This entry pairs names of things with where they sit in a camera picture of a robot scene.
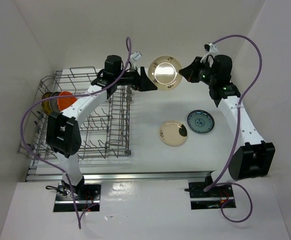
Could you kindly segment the orange plastic plate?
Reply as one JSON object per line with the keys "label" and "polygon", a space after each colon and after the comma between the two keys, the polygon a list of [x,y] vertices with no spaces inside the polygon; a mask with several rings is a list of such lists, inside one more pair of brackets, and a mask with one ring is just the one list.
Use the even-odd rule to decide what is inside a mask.
{"label": "orange plastic plate", "polygon": [[69,91],[61,91],[58,95],[57,106],[60,112],[73,105],[77,98]]}

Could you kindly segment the yellow patterned plate brown rim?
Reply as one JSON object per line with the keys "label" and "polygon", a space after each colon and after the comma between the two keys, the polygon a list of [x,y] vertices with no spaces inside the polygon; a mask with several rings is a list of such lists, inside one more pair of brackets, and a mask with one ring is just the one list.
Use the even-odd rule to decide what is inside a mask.
{"label": "yellow patterned plate brown rim", "polygon": [[[51,97],[52,95],[52,92],[48,91],[46,93],[44,93],[41,97],[41,99],[47,99],[49,97]],[[41,103],[41,107],[42,107],[42,110],[43,112],[49,116],[51,113],[52,113],[52,109],[51,109],[51,106],[50,106],[50,101],[49,100],[45,100]]]}

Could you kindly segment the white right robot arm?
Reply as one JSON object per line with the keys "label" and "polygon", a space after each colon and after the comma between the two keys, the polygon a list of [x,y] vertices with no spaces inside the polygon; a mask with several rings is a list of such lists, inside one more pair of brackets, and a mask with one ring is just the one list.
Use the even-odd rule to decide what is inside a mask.
{"label": "white right robot arm", "polygon": [[225,117],[234,136],[230,156],[221,170],[212,172],[204,184],[204,192],[214,197],[222,190],[221,184],[264,177],[269,173],[275,146],[258,133],[243,104],[243,94],[231,81],[232,59],[223,54],[213,57],[212,63],[197,56],[179,70],[189,83],[204,83],[209,96]]}

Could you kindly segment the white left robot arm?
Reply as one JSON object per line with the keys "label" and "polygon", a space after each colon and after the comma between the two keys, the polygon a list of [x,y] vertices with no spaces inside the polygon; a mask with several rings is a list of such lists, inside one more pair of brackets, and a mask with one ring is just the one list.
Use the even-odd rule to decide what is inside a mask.
{"label": "white left robot arm", "polygon": [[148,78],[144,67],[134,67],[128,61],[122,64],[118,55],[107,56],[104,67],[97,73],[89,88],[76,102],[48,117],[46,142],[55,152],[62,172],[62,186],[74,200],[85,194],[85,179],[80,170],[77,152],[81,147],[80,127],[89,115],[117,90],[131,86],[140,92],[155,91],[157,87]]}

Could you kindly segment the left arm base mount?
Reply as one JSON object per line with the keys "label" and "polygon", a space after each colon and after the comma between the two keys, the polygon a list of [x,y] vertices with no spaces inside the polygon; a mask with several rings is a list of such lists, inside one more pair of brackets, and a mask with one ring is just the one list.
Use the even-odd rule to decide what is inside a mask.
{"label": "left arm base mount", "polygon": [[[84,185],[81,193],[74,193],[77,210],[79,212],[83,212],[84,210],[87,210],[88,212],[99,212],[101,188],[101,183],[88,183]],[[47,185],[45,189],[55,191],[53,206],[54,213],[75,211],[71,191],[65,189],[62,184],[59,183],[58,186]]]}

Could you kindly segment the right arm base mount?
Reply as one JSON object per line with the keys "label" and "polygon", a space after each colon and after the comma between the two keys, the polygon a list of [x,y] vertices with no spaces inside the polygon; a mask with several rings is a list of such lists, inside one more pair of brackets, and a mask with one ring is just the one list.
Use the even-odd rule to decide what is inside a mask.
{"label": "right arm base mount", "polygon": [[184,189],[189,193],[191,210],[212,210],[224,208],[236,208],[234,192],[231,185],[221,185],[204,192],[204,182],[189,182]]}

